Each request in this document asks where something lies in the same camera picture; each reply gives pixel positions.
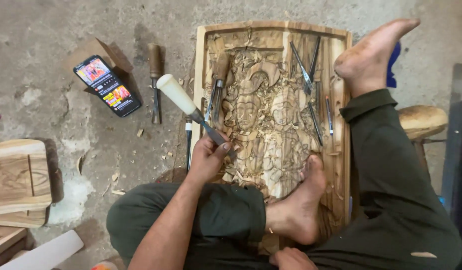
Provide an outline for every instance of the dark green pants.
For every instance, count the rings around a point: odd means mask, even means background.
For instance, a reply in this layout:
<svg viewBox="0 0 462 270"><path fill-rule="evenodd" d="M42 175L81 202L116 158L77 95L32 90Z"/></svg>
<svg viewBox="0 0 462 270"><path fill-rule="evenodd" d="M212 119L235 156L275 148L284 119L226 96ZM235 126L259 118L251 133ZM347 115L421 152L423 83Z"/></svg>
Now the dark green pants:
<svg viewBox="0 0 462 270"><path fill-rule="evenodd" d="M399 124L387 89L352 99L351 125L364 214L319 247L303 250L319 269L442 269L461 259L459 233ZM111 207L111 244L129 264L141 239L178 188L141 185ZM274 269L246 247L264 234L263 197L254 188L209 184L198 203L186 269ZM437 258L412 256L429 252Z"/></svg>

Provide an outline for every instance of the phone screen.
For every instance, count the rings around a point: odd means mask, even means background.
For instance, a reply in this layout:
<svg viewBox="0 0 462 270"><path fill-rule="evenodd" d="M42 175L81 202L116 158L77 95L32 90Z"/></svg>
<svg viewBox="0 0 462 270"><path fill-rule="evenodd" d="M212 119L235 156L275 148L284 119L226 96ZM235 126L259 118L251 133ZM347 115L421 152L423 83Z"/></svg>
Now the phone screen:
<svg viewBox="0 0 462 270"><path fill-rule="evenodd" d="M121 80L98 55L93 55L74 68L75 74L96 91L108 106L120 117L141 106L139 100L123 85Z"/></svg>

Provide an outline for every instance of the person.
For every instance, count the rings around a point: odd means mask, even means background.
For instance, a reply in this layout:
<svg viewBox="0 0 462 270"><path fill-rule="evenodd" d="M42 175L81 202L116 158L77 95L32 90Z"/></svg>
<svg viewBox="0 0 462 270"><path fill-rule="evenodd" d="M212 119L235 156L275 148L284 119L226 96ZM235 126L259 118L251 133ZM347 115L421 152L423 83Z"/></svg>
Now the person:
<svg viewBox="0 0 462 270"><path fill-rule="evenodd" d="M111 207L111 244L128 269L454 269L462 256L461 238L385 89L396 42L419 24L418 19L388 22L335 62L352 96L341 114L351 128L363 215L318 247L255 255L245 243L260 241L270 228L301 244L316 240L323 163L310 156L303 183L288 198L265 205L254 188L206 184L231 144L218 147L204 136L181 184L141 185Z"/></svg>

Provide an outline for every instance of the bare foot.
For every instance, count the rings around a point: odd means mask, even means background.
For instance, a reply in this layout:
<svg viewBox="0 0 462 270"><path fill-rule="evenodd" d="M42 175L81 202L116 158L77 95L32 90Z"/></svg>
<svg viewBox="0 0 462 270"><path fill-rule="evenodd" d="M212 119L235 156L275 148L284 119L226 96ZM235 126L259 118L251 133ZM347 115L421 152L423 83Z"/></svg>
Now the bare foot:
<svg viewBox="0 0 462 270"><path fill-rule="evenodd" d="M350 86L354 98L386 88L387 65L397 41L420 23L419 19L390 21L336 59L334 70Z"/></svg>
<svg viewBox="0 0 462 270"><path fill-rule="evenodd" d="M319 237L318 206L326 189L321 159L310 156L301 176L304 182L288 198L266 208L266 231L310 245Z"/></svg>

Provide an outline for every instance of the concrete floor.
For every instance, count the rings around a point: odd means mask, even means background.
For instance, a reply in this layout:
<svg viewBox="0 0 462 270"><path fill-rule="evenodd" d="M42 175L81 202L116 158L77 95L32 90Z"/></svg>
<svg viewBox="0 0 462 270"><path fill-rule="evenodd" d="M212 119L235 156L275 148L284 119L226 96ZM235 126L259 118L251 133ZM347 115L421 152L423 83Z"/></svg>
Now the concrete floor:
<svg viewBox="0 0 462 270"><path fill-rule="evenodd" d="M0 141L40 137L56 144L64 198L51 207L49 224L32 233L42 244L77 228L86 248L62 269L88 269L116 256L105 218L118 196L109 191L102 196L109 178L119 166L114 189L154 181L182 163L161 155L175 151L184 138L178 138L182 114L167 98L160 126L152 126L146 107L117 118L97 98L70 90L61 61L82 40L115 41L133 64L147 105L152 93L146 87L144 44L165 46L165 71L183 78L192 65L199 25L289 20L284 11L291 20L348 29L355 40L394 18L420 17L422 25L402 40L408 49L394 65L398 88L392 92L399 108L431 104L448 110L452 66L462 63L462 0L0 1ZM145 130L142 138L136 136L139 128ZM439 193L444 144L426 147ZM75 164L81 155L86 159L79 175Z"/></svg>

